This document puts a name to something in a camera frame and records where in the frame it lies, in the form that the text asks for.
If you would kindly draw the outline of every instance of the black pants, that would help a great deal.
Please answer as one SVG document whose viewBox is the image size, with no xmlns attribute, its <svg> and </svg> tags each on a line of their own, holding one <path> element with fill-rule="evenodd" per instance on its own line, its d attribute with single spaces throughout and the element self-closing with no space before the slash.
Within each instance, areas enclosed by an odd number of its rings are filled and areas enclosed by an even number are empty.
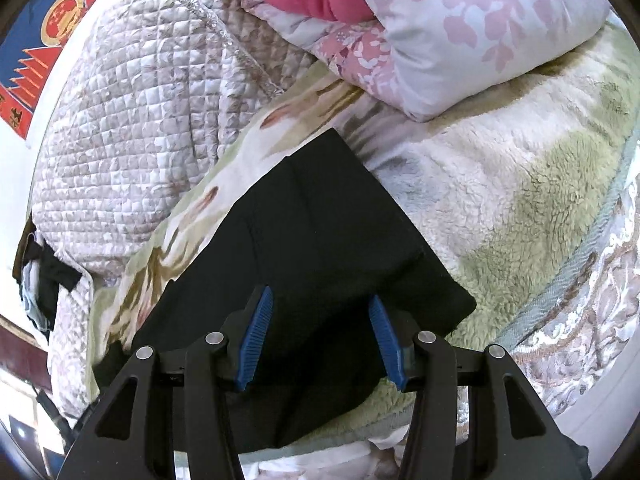
<svg viewBox="0 0 640 480">
<path fill-rule="evenodd" d="M 238 452 L 281 447 L 362 403 L 385 370 L 367 315 L 379 294 L 445 335 L 475 307 L 385 189 L 330 130 L 232 207 L 167 286 L 132 350 L 219 330 L 257 284 L 274 312 L 254 382 L 228 394 Z"/>
</svg>

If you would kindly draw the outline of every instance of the chinese character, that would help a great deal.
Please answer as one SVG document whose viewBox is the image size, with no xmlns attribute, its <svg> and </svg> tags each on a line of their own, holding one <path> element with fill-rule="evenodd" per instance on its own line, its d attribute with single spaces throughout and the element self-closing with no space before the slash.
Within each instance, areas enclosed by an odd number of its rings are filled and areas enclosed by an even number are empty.
<svg viewBox="0 0 640 480">
<path fill-rule="evenodd" d="M 20 122 L 22 121 L 22 112 L 19 112 L 17 108 L 11 108 L 11 117 L 9 117 L 9 121 L 11 123 L 11 127 L 15 130 L 20 126 Z"/>
</svg>

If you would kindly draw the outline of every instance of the metal pin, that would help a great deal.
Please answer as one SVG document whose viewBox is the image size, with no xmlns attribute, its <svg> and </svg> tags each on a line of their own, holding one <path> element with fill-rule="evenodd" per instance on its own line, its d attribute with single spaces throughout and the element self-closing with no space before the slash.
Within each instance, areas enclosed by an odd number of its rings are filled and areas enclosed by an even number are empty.
<svg viewBox="0 0 640 480">
<path fill-rule="evenodd" d="M 418 340 L 423 343 L 433 343 L 436 341 L 436 335 L 428 330 L 422 330 L 418 333 Z"/>
<path fill-rule="evenodd" d="M 138 351 L 136 352 L 136 357 L 138 359 L 149 359 L 152 355 L 154 354 L 154 349 L 151 348 L 151 346 L 143 346 L 141 348 L 138 348 Z"/>
<path fill-rule="evenodd" d="M 225 337 L 222 335 L 222 332 L 210 332 L 207 334 L 204 341 L 206 341 L 210 345 L 219 345 L 224 341 Z"/>
<path fill-rule="evenodd" d="M 502 359 L 505 356 L 506 352 L 504 348 L 500 345 L 491 345 L 489 346 L 489 355 L 491 357 L 495 357 L 496 359 Z"/>
</svg>

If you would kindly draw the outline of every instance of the bed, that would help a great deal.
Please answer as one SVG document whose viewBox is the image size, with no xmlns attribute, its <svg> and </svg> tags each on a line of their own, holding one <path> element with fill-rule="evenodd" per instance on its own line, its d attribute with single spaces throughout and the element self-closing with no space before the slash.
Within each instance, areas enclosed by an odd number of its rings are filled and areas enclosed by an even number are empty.
<svg viewBox="0 0 640 480">
<path fill-rule="evenodd" d="M 130 344 L 252 183 L 334 127 L 478 300 L 450 341 L 503 344 L 560 415 L 638 324 L 639 75 L 612 14 L 574 51 L 418 124 L 238 0 L 113 0 L 71 70 L 34 176 L 36 225 L 83 273 L 60 295 L 50 341 L 56 403 L 78 416 L 107 344 Z M 464 438 L 463 390 L 459 406 Z M 241 457 L 245 473 L 343 463 L 354 478 L 392 475 L 411 408 L 382 381 L 302 441 Z"/>
</svg>

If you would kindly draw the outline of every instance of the pillow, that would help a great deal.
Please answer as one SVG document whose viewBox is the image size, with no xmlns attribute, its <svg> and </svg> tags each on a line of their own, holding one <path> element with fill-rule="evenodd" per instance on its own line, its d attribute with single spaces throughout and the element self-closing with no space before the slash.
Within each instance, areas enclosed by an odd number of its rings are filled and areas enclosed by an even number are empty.
<svg viewBox="0 0 640 480">
<path fill-rule="evenodd" d="M 591 38 L 607 0 L 366 0 L 377 21 L 344 25 L 243 7 L 374 97 L 426 121 Z"/>
</svg>

